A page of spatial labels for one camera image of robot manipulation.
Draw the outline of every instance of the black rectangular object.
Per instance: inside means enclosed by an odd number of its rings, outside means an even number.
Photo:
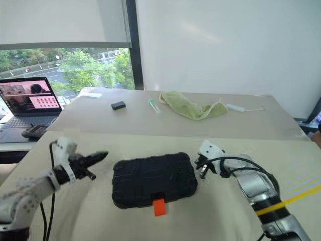
[[[150,206],[156,198],[174,201],[193,195],[197,188],[184,152],[117,162],[112,184],[112,199],[120,208]]]
[[[126,104],[125,104],[124,101],[120,101],[120,102],[111,104],[111,107],[112,107],[113,110],[117,110],[117,109],[121,109],[121,108],[126,107]]]

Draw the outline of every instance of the black cable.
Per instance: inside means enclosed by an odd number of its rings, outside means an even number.
[[[242,158],[242,157],[217,157],[217,158],[213,158],[213,159],[210,159],[210,160],[207,160],[206,162],[203,162],[202,164],[199,164],[198,167],[200,166],[204,166],[204,165],[208,165],[209,163],[212,163],[214,161],[223,161],[225,159],[232,159],[232,160],[240,160],[240,161],[244,161],[244,162],[247,162],[247,163],[250,163],[252,164],[253,166],[257,167],[258,169],[262,170],[264,174],[267,175],[267,177],[270,179],[270,181],[272,182],[276,192],[278,193],[278,195],[280,195],[280,187],[279,187],[279,184],[277,182],[277,180],[275,179],[275,177],[268,173],[263,167],[261,167],[259,164],[256,164],[255,162],[251,161],[251,160],[248,160],[248,159],[245,159],[245,158]]]
[[[44,220],[44,236],[43,236],[42,240],[45,241],[46,236],[47,236],[47,218],[46,218],[44,205],[42,204],[42,202],[40,203],[40,209],[41,209],[42,218]]]
[[[49,151],[50,151],[50,158],[51,158],[51,167],[54,168],[55,167],[55,162],[54,162],[54,154],[52,151],[52,145],[55,144],[57,142],[51,142],[49,144]],[[52,199],[51,199],[51,211],[50,211],[50,219],[49,219],[49,224],[48,224],[48,231],[47,231],[47,235],[46,235],[46,241],[49,240],[49,236],[50,236],[50,231],[51,231],[51,225],[52,225],[52,220],[54,217],[54,208],[55,208],[55,194],[52,194]]]
[[[261,235],[261,237],[259,237],[259,239],[258,239],[257,241],[261,241],[264,237],[265,237],[265,234],[263,233],[263,234]]]

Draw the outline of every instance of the table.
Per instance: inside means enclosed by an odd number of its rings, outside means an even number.
[[[158,102],[158,91],[85,88],[83,91],[102,93],[100,98],[82,96],[73,100],[50,131],[78,129],[90,133],[133,134],[175,137],[212,137],[261,140],[304,140],[309,138],[294,119],[277,103],[273,96],[184,93],[200,105],[222,99],[246,109],[264,108],[264,111],[228,113],[214,118],[194,121],[173,112]],[[157,100],[162,113],[157,115],[148,105]],[[119,101],[126,108],[113,110],[111,104]]]
[[[90,154],[109,150],[105,160],[91,171],[97,179],[83,179],[64,185],[56,195],[51,240],[257,240],[262,230],[234,178],[208,174],[198,177],[195,195],[167,204],[168,213],[154,217],[153,208],[121,210],[111,199],[112,167],[123,159],[186,152],[194,160],[203,139],[139,135],[90,134],[76,130],[47,132],[20,162],[7,181],[3,192],[24,176],[38,176],[50,167],[49,142],[68,136],[78,143],[78,152]],[[246,153],[275,175],[281,198],[292,197],[292,188],[319,175],[321,150],[313,142],[241,140],[216,138],[210,141],[227,153]],[[300,221],[312,240],[319,240],[319,196],[310,195],[291,203],[289,211]],[[50,198],[44,202],[49,216]],[[43,224],[38,210],[31,227],[31,240],[42,240]]]

